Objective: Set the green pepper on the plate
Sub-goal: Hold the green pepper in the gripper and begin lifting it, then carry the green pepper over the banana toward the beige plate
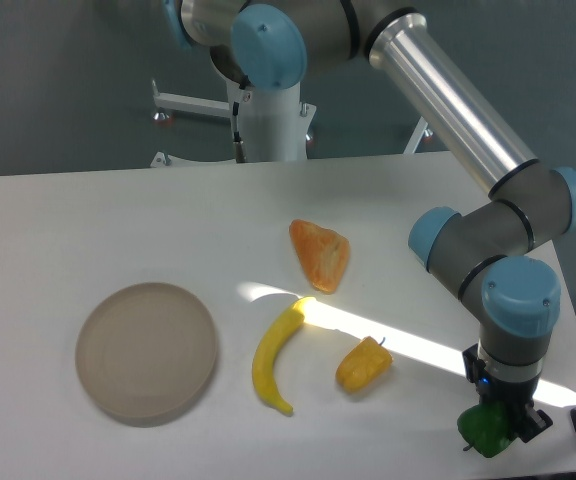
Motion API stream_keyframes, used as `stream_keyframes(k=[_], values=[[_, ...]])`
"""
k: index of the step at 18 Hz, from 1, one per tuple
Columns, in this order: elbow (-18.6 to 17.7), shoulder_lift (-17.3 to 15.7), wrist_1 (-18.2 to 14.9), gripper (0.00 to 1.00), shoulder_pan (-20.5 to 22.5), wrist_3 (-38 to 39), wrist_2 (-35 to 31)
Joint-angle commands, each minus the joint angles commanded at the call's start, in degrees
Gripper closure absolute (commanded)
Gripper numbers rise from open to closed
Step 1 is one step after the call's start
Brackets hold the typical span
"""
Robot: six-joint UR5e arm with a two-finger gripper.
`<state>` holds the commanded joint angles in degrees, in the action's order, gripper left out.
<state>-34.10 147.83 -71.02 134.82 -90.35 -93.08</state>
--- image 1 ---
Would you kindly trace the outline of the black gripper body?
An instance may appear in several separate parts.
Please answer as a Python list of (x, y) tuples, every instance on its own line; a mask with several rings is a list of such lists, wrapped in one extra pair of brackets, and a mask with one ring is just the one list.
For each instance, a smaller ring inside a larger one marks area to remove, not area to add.
[(492, 357), (480, 344), (462, 352), (466, 379), (475, 385), (483, 402), (502, 402), (513, 415), (534, 406), (541, 376), (541, 361), (510, 365)]

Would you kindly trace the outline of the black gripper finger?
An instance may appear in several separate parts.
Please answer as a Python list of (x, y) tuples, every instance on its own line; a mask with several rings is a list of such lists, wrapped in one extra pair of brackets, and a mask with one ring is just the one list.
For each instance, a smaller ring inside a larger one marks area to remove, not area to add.
[(528, 443), (553, 425), (551, 417), (536, 409), (534, 402), (510, 405), (510, 433), (512, 439)]

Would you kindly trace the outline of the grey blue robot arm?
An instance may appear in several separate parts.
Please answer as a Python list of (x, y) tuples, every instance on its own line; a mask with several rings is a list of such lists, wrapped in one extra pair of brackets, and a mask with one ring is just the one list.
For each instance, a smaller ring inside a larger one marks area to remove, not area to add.
[(576, 228), (576, 171), (546, 168), (432, 39), (409, 1), (167, 1), (184, 48), (209, 48), (227, 83), (224, 113), (239, 163), (306, 156), (312, 73), (364, 57), (417, 109), (488, 203), (432, 209), (408, 239), (424, 268), (479, 321), (463, 354), (480, 398), (458, 420), (480, 447), (530, 441), (551, 425), (534, 406), (561, 285), (534, 248)]

